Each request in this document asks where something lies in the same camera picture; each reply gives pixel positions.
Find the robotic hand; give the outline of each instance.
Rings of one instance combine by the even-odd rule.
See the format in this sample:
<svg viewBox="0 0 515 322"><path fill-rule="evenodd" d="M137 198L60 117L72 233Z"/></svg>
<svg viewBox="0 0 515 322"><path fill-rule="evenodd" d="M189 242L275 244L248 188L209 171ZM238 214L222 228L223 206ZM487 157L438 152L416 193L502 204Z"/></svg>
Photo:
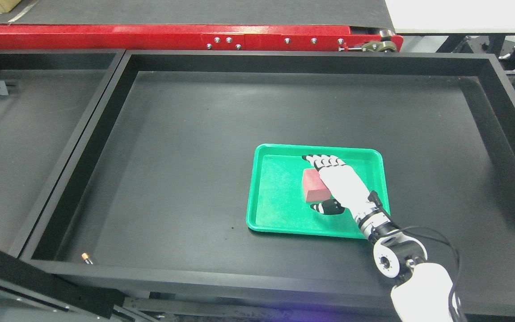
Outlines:
<svg viewBox="0 0 515 322"><path fill-rule="evenodd" d="M437 263L427 263L424 245L392 222L376 192L368 191L355 170L335 155L310 154L303 159L319 171L321 181L335 198L313 204L311 208L321 214L338 214L345 208L351 210L359 229L374 245L377 268L399 282L391 290L391 299L401 320L463 320L446 269Z"/></svg>

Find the white table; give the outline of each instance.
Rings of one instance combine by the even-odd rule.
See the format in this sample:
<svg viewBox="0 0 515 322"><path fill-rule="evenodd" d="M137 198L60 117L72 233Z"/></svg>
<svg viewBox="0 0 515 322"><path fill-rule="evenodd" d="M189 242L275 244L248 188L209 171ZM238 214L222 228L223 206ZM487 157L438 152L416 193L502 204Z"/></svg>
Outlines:
<svg viewBox="0 0 515 322"><path fill-rule="evenodd" d="M515 2L385 1L398 34L515 34Z"/></svg>

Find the metal bracket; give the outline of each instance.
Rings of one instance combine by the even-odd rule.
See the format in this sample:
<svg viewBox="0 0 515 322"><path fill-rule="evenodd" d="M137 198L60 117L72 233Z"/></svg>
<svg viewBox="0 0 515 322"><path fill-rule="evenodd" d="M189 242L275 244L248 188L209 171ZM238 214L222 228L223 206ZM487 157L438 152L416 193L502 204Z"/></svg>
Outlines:
<svg viewBox="0 0 515 322"><path fill-rule="evenodd" d="M339 47L339 51L371 51L376 53L380 51L397 51L397 46L390 40L369 41L358 47L348 47L347 43L344 42L343 46Z"/></svg>

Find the black plastic frame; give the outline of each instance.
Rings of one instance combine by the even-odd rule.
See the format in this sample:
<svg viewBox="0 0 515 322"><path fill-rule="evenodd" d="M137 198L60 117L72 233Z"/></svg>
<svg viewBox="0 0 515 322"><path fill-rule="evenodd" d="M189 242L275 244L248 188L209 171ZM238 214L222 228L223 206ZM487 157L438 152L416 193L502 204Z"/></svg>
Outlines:
<svg viewBox="0 0 515 322"><path fill-rule="evenodd" d="M65 144L63 152L59 155L55 166L53 167L49 177L45 181L41 192L30 212L27 214L23 225L17 230L17 236L14 238L8 254L18 257L31 232L33 231L42 210L44 209L47 198L55 187L57 178L61 176L65 164L69 161L74 145L84 129L86 128L89 118L102 98L102 94L112 78L116 67L118 66L124 50L108 49L108 50L71 50L71 51L0 51L0 71L1 70L85 70L85 69L102 69L105 71L104 77L97 84L97 89L89 100L79 122L75 126L71 137Z"/></svg>
<svg viewBox="0 0 515 322"><path fill-rule="evenodd" d="M160 290L183 295L220 296L265 301L272 296L294 302L312 302L322 307L355 307L366 311L393 312L388 293L367 283L301 280L283 277L137 269L134 267L86 267L76 263L42 261L53 258L96 162L102 146L125 102L138 71L207 71L266 73L355 73L374 75L432 75L477 77L482 90L462 87L468 104L486 104L474 118L485 118L482 126L497 132L482 137L493 148L494 165L506 180L515 183L515 91L493 55L361 53L287 53L199 51L127 51L113 76L104 98L92 115L73 155L57 181L47 207L35 228L21 259L41 269L61 275L74 283L120 289ZM515 193L510 204L515 204ZM515 212L511 212L515 221ZM346 289L354 287L355 294ZM508 295L491 295L472 303L473 313L515 315Z"/></svg>

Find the black surface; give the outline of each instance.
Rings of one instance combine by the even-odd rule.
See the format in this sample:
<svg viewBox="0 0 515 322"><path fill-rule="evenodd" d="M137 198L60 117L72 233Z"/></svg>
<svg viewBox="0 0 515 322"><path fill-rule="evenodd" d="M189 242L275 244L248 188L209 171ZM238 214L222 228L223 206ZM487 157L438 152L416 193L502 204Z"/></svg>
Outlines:
<svg viewBox="0 0 515 322"><path fill-rule="evenodd" d="M69 156L63 149L81 117L90 117L114 59L114 53L41 55L0 53L0 80L12 85L9 96L0 96L0 250L13 255L35 225L56 180L49 177L59 176ZM88 63L93 56L100 58Z"/></svg>
<svg viewBox="0 0 515 322"><path fill-rule="evenodd" d="M0 14L0 24L31 0ZM346 25L393 29L384 0L39 0L14 24Z"/></svg>
<svg viewBox="0 0 515 322"><path fill-rule="evenodd" d="M509 83L498 88L507 80L493 75L495 59L155 53L117 72L121 89L147 70L123 106L116 91L106 105L43 242L28 247L43 259L34 263L92 285L390 310L391 281L368 242L245 226L259 144L368 147L384 157L396 222L460 248L465 311L515 314L515 140L498 125L515 128L515 101ZM53 224L64 221L68 230ZM447 249L426 246L454 273ZM73 264L83 251L97 265Z"/></svg>

